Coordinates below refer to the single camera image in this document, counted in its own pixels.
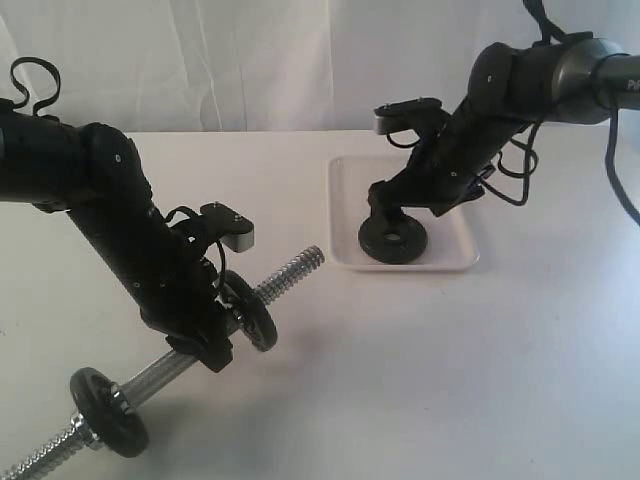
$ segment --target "screw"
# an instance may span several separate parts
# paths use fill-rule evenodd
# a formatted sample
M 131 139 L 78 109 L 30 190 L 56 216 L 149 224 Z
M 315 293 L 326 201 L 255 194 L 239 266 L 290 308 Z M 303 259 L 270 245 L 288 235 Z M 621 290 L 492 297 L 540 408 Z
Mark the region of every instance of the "screw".
M 255 293 L 265 305 L 269 305 L 323 262 L 322 250 L 316 246 L 309 247 L 258 285 Z M 114 400 L 124 395 L 128 401 L 127 408 L 135 409 L 196 362 L 195 357 L 171 350 L 131 378 L 120 389 L 115 388 Z M 0 480 L 40 480 L 83 447 L 89 446 L 97 450 L 101 445 L 84 417 L 75 414 L 70 426 L 25 460 L 5 471 Z

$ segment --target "white tray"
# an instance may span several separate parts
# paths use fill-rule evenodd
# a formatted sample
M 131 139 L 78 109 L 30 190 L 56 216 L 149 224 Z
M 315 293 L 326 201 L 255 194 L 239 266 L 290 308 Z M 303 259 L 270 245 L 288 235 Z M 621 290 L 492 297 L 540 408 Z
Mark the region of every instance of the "white tray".
M 425 252 L 405 265 L 372 259 L 360 248 L 358 229 L 369 216 L 367 192 L 378 180 L 388 180 L 406 164 L 407 157 L 344 156 L 329 163 L 330 255 L 334 262 L 354 270 L 462 271 L 478 261 L 478 247 L 460 207 L 435 218 L 426 208 L 404 209 L 427 230 Z

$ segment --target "black strap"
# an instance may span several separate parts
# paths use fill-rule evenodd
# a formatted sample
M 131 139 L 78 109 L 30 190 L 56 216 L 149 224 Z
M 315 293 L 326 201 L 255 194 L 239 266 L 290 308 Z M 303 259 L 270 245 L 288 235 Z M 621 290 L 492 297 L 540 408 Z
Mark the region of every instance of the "black strap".
M 566 37 L 566 33 L 558 27 L 555 23 L 549 20 L 547 12 L 544 9 L 542 0 L 523 0 L 524 7 L 531 14 L 533 19 L 538 23 L 540 27 L 540 34 L 542 40 L 534 43 L 534 45 L 550 45 L 551 39 L 555 39 L 562 43 Z
M 14 110 L 17 109 L 17 108 L 24 107 L 27 103 L 29 103 L 29 98 L 31 97 L 27 87 L 25 87 L 24 84 L 21 83 L 16 78 L 16 75 L 15 75 L 15 69 L 17 67 L 19 67 L 20 65 L 23 65 L 25 63 L 33 63 L 33 64 L 36 64 L 36 65 L 40 65 L 42 68 L 44 68 L 51 75 L 51 77 L 53 78 L 53 81 L 56 84 L 56 91 L 54 92 L 53 95 L 51 95 L 49 98 L 45 98 L 44 100 L 40 100 L 40 101 L 38 101 L 38 102 L 33 104 L 33 112 L 32 113 L 33 113 L 34 117 L 37 117 L 38 116 L 38 112 L 40 110 L 42 110 L 43 108 L 48 107 L 50 105 L 53 105 L 58 100 L 58 97 L 60 96 L 60 88 L 62 86 L 62 79 L 60 78 L 60 72 L 55 67 L 55 65 L 53 65 L 51 62 L 47 62 L 46 60 L 43 60 L 43 59 L 38 58 L 38 57 L 20 57 L 20 58 L 16 59 L 11 64 L 11 69 L 9 70 L 9 75 L 11 76 L 11 83 L 13 83 L 13 86 L 16 87 L 16 89 L 18 89 L 18 91 L 20 93 L 22 93 L 24 98 L 19 102 L 12 102 Z

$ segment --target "white tabletop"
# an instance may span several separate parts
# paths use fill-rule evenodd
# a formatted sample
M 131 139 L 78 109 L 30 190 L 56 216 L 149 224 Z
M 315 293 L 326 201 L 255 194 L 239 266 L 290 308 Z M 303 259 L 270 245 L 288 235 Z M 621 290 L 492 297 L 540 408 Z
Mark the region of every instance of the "white tabletop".
M 468 272 L 328 263 L 271 308 L 271 352 L 234 337 L 222 373 L 197 365 L 141 408 L 151 436 L 142 456 L 83 451 L 50 478 L 637 475 L 640 230 L 606 180 L 606 134 L 543 129 L 527 207 L 490 196 L 465 206 L 480 250 Z M 251 282 L 310 244 L 326 250 L 331 158 L 397 153 L 368 132 L 134 139 L 163 211 L 219 200 L 255 222 L 256 246 L 229 259 Z M 638 160 L 620 146 L 636 194 Z M 64 214 L 2 204 L 0 221 L 8 467 L 66 424 L 76 369 L 123 381 L 167 346 Z

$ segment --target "white fabric backdrop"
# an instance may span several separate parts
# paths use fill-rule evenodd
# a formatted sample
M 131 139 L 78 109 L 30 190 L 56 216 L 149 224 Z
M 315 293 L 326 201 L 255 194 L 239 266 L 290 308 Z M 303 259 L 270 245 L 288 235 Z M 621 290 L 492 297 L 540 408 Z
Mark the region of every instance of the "white fabric backdrop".
M 567 30 L 640 52 L 633 0 L 546 0 Z M 352 129 L 379 104 L 454 108 L 476 54 L 538 37 L 520 0 L 0 1 L 0 95 L 19 55 L 55 63 L 52 109 L 127 131 Z M 51 90 L 37 67 L 25 75 Z

